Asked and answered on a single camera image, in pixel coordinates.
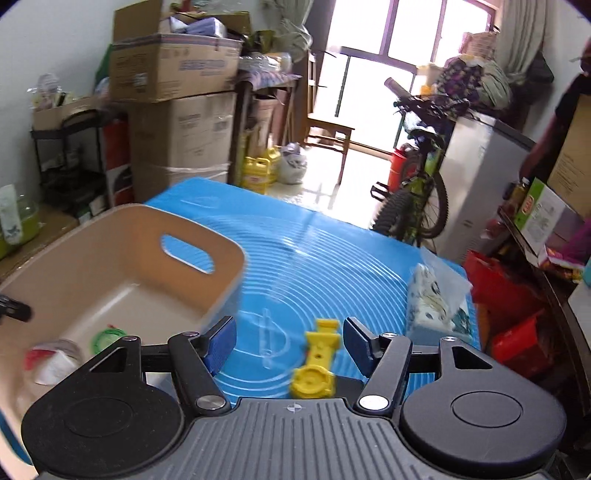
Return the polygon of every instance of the yellow plastic toy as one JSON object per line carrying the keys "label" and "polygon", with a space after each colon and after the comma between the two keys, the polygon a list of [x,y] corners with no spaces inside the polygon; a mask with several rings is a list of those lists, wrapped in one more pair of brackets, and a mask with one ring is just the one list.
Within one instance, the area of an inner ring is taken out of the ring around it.
{"label": "yellow plastic toy", "polygon": [[268,158],[244,159],[242,170],[242,187],[253,192],[265,194],[271,175],[271,160]]}
{"label": "yellow plastic toy", "polygon": [[317,332],[306,332],[309,350],[306,364],[296,368],[291,379],[291,393],[297,398],[329,398],[335,394],[332,360],[340,348],[338,320],[316,319]]}

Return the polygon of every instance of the white refrigerator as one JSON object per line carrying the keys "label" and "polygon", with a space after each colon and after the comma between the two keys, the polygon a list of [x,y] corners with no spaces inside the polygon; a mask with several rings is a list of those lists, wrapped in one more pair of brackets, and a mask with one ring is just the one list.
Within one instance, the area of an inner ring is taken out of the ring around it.
{"label": "white refrigerator", "polygon": [[458,119],[441,167],[449,215],[433,240],[438,256],[461,264],[468,250],[486,245],[486,223],[503,202],[507,185],[519,180],[519,168],[533,146],[532,140],[493,117],[470,112]]}

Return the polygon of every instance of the blue gripper pad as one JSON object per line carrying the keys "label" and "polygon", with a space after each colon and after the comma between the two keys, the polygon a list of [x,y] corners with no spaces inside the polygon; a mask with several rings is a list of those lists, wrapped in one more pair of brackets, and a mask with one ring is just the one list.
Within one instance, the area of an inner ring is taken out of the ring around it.
{"label": "blue gripper pad", "polygon": [[234,350],[236,346],[236,331],[236,320],[232,318],[223,328],[210,337],[209,350],[203,358],[203,363],[212,375],[215,376],[219,373],[230,356],[230,353]]}
{"label": "blue gripper pad", "polygon": [[343,344],[361,374],[369,378],[377,360],[372,355],[369,338],[348,318],[343,322]]}

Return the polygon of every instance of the wooden chair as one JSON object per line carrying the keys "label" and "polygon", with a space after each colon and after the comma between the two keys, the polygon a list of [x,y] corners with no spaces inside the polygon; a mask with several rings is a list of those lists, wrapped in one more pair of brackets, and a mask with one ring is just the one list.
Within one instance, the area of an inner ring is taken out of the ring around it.
{"label": "wooden chair", "polygon": [[[327,148],[341,153],[343,158],[340,163],[340,173],[337,185],[340,185],[343,180],[343,172],[345,171],[345,162],[347,160],[347,153],[349,152],[349,145],[351,143],[351,133],[354,127],[345,125],[338,117],[324,117],[314,114],[314,104],[316,103],[316,95],[318,93],[318,78],[316,72],[316,56],[313,53],[308,53],[308,75],[306,85],[307,97],[307,116],[303,121],[304,128],[304,145],[311,145],[314,147]],[[310,130],[312,128],[321,128],[329,133],[327,135],[312,135]],[[309,138],[320,140],[320,142],[308,142]]]}

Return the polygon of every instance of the red box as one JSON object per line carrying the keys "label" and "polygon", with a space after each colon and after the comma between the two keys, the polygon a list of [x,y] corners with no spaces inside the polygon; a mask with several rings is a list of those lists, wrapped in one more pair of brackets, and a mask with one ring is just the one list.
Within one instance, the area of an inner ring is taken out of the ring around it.
{"label": "red box", "polygon": [[538,323],[543,313],[543,310],[536,313],[492,339],[492,357],[525,378],[531,378],[553,364],[550,335],[541,331]]}

